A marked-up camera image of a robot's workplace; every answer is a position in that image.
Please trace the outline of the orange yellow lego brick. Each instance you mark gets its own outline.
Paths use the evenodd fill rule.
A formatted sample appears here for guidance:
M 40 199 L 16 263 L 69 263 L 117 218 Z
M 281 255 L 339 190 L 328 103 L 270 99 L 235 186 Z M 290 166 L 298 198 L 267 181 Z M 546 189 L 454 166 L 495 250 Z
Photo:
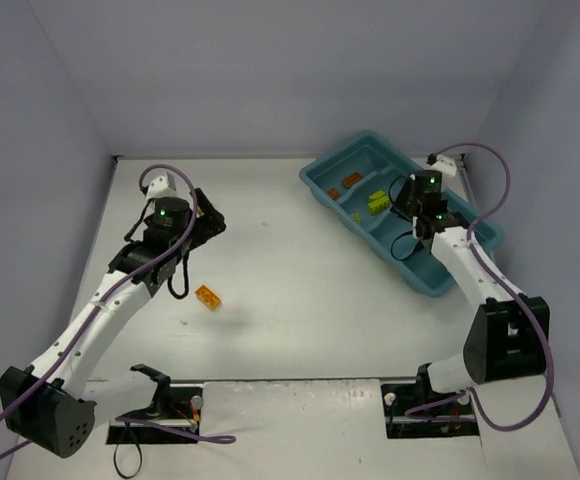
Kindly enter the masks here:
M 222 305 L 221 298 L 206 285 L 201 285 L 195 290 L 196 298 L 209 310 L 215 311 Z

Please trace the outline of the brown lego brick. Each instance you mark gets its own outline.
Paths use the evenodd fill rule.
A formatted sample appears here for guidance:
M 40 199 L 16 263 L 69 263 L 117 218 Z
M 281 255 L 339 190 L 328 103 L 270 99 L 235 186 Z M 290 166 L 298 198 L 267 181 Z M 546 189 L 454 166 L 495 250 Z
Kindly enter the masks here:
M 327 191 L 327 195 L 329 196 L 330 199 L 332 199 L 333 201 L 338 200 L 342 194 L 339 190 L 337 190 L 336 188 L 331 188 Z
M 348 176 L 346 176 L 342 181 L 341 184 L 345 189 L 352 188 L 355 184 L 360 182 L 363 179 L 363 175 L 359 172 L 354 172 Z

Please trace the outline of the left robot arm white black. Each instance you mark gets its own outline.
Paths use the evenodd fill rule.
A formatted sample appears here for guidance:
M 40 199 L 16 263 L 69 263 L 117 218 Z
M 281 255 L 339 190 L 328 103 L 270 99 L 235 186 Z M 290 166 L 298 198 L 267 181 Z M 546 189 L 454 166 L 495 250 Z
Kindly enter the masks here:
M 201 189 L 196 204 L 178 196 L 149 200 L 141 240 L 110 262 L 91 300 L 61 336 L 28 367 L 9 367 L 0 399 L 9 430 L 60 458 L 83 447 L 98 426 L 119 417 L 157 418 L 172 401 L 171 379 L 145 364 L 96 387 L 89 378 L 128 321 L 163 285 L 171 285 L 190 251 L 226 229 Z

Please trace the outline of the small green square lego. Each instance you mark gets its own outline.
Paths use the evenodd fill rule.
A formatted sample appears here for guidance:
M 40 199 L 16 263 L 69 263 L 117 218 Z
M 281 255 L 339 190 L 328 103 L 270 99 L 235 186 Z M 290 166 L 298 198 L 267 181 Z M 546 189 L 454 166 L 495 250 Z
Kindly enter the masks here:
M 378 215 L 390 206 L 390 198 L 383 190 L 376 191 L 368 197 L 367 210 L 370 215 Z

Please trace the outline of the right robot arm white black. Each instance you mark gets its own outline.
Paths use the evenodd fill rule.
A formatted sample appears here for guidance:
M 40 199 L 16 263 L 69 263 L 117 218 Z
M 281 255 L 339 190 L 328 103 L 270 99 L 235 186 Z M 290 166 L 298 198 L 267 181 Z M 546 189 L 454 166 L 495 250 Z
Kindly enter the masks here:
M 545 300 L 509 284 L 476 240 L 468 220 L 448 208 L 442 175 L 422 170 L 407 177 L 392 211 L 412 224 L 419 249 L 450 273 L 474 310 L 459 352 L 421 369 L 431 391 L 450 394 L 484 383 L 547 372 L 540 338 L 549 330 Z

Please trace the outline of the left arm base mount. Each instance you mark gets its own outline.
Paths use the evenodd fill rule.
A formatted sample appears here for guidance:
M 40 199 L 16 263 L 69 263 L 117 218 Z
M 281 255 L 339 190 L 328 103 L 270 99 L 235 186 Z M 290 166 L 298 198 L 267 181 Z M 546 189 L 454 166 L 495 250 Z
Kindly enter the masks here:
M 191 435 L 200 434 L 201 410 L 203 407 L 203 386 L 200 383 L 177 383 L 171 378 L 144 364 L 130 368 L 157 383 L 151 403 L 126 414 L 132 419 L 150 421 L 172 430 Z M 108 445 L 169 445 L 196 444 L 196 438 L 175 435 L 141 423 L 114 421 L 108 426 Z

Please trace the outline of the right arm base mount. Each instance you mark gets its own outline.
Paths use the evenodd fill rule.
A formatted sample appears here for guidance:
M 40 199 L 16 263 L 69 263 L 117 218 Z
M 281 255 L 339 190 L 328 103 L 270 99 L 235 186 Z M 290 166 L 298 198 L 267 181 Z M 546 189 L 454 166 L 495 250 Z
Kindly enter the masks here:
M 414 381 L 380 384 L 389 440 L 451 439 L 480 435 L 468 395 L 431 393 L 424 398 Z

